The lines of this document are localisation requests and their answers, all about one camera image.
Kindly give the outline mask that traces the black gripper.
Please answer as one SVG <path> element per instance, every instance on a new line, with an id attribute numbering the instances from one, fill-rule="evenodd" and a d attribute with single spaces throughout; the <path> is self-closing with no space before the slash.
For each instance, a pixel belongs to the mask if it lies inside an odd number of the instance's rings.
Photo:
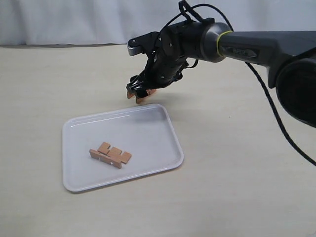
<path id="1" fill-rule="evenodd" d="M 155 40 L 155 48 L 148 54 L 144 70 L 130 78 L 126 90 L 137 98 L 150 95 L 151 89 L 165 88 L 180 80 L 189 67 L 188 58 L 199 60 L 205 23 L 183 21 L 164 27 Z"/>

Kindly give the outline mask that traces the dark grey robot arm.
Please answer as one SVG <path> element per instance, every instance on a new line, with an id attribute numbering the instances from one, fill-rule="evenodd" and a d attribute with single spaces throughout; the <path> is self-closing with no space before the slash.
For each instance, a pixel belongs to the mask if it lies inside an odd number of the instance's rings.
<path id="1" fill-rule="evenodd" d="M 315 31 L 235 32 L 212 18 L 186 20 L 131 39 L 128 51 L 148 57 L 126 86 L 138 98 L 180 80 L 189 58 L 212 63 L 233 58 L 265 67 L 268 87 L 282 107 L 295 119 L 316 124 Z"/>

